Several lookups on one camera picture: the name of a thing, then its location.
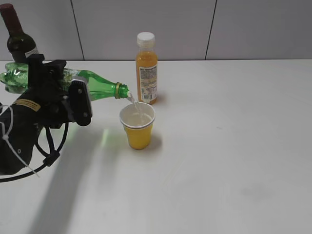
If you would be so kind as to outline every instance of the pouring liquid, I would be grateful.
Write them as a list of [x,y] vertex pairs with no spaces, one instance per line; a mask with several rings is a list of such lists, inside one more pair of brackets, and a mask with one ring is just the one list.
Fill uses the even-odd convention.
[[129,121],[131,121],[131,124],[129,123],[130,125],[141,126],[141,125],[144,125],[147,122],[151,121],[151,118],[147,114],[142,113],[140,106],[138,104],[138,101],[135,100],[135,98],[133,97],[131,92],[129,92],[127,99],[135,106],[135,109],[137,111],[137,113],[134,113],[131,116],[131,118],[129,120]]

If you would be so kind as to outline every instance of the orange juice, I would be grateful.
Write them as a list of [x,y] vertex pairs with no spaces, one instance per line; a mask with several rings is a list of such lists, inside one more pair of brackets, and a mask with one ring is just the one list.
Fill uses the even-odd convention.
[[157,99],[157,61],[154,52],[155,36],[149,32],[139,33],[137,44],[140,47],[136,56],[137,99],[154,104]]

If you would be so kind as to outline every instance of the bottle neck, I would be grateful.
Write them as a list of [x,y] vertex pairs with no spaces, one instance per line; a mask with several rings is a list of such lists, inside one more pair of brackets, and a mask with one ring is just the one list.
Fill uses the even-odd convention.
[[14,8],[1,9],[1,15],[10,36],[18,36],[24,34],[19,18]]
[[154,52],[154,47],[152,47],[152,48],[142,48],[142,47],[139,47],[139,51],[140,52],[143,52],[143,51],[152,51],[152,52]]

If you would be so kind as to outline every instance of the wine bottle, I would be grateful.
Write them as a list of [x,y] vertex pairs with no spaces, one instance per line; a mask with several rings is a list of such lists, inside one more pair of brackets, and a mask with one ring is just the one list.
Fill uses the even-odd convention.
[[[5,65],[7,72],[0,74],[0,81],[6,85],[6,91],[14,94],[22,94],[28,87],[28,65],[10,62]],[[62,86],[68,90],[74,76],[84,77],[88,81],[91,100],[115,97],[128,98],[127,85],[119,82],[113,83],[91,71],[64,68]]]
[[39,53],[35,41],[23,32],[12,4],[0,5],[0,13],[10,34],[7,41],[8,50],[15,62],[27,63],[27,57]]

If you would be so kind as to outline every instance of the cup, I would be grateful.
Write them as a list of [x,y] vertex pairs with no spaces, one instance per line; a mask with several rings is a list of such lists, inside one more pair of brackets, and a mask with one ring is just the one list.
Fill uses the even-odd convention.
[[151,142],[152,127],[155,120],[154,108],[144,102],[137,102],[143,118],[141,119],[134,104],[120,111],[120,122],[127,133],[129,145],[136,150],[144,149]]

